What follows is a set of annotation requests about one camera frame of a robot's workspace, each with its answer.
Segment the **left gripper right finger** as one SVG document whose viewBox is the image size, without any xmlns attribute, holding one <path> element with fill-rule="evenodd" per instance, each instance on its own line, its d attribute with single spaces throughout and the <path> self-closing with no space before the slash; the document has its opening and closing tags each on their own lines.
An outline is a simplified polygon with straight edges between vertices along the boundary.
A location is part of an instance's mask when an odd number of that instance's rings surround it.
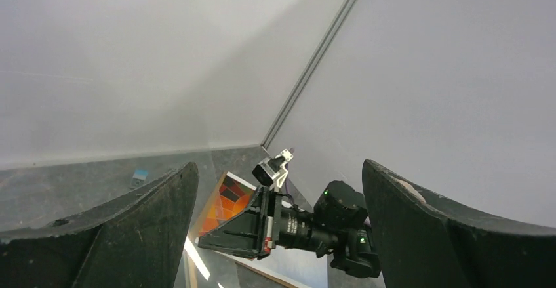
<svg viewBox="0 0 556 288">
<path fill-rule="evenodd" d="M 555 229 L 492 215 L 366 160 L 362 187 L 387 287 L 554 287 Z"/>
</svg>

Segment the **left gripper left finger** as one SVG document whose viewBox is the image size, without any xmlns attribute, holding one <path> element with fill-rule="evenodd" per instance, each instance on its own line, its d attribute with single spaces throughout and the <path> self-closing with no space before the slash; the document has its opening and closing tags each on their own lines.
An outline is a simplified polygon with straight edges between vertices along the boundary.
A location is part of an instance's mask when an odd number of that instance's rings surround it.
<svg viewBox="0 0 556 288">
<path fill-rule="evenodd" d="M 199 184 L 194 162 L 87 211 L 1 233 L 2 287 L 172 287 Z"/>
</svg>

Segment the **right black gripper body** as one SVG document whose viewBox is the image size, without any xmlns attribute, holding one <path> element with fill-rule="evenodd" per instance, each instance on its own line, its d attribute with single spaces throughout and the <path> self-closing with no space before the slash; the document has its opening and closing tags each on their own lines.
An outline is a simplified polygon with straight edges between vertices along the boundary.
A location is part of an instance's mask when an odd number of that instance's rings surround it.
<svg viewBox="0 0 556 288">
<path fill-rule="evenodd" d="M 365 199 L 343 181 L 328 183 L 313 206 L 302 211 L 295 204 L 282 205 L 283 194 L 261 186 L 267 197 L 270 233 L 265 233 L 261 258 L 277 246 L 315 253 L 317 258 L 332 255 L 330 267 L 355 278 L 377 278 L 382 269 L 372 240 Z"/>
</svg>

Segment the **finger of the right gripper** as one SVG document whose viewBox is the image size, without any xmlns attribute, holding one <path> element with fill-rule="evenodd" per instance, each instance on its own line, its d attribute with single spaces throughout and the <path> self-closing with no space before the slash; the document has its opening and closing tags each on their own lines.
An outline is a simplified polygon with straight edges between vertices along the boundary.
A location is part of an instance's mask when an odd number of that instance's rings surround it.
<svg viewBox="0 0 556 288">
<path fill-rule="evenodd" d="M 235 257 L 255 259 L 264 253 L 264 189 L 259 187 L 235 201 L 219 190 L 203 217 L 197 245 Z"/>
</svg>

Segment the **colourful balloon photo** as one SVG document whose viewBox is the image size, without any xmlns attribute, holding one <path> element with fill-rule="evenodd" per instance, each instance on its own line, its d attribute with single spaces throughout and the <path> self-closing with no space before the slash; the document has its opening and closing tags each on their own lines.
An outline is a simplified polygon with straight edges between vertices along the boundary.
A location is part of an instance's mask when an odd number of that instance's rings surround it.
<svg viewBox="0 0 556 288">
<path fill-rule="evenodd" d="M 189 238 L 198 244 L 201 235 L 239 214 L 247 206 L 255 189 L 254 185 L 231 172 L 223 174 Z M 269 257 L 262 260 L 249 260 L 225 253 L 220 255 L 285 287 L 328 286 L 327 260 L 325 257 L 315 258 L 314 253 L 277 247 Z"/>
</svg>

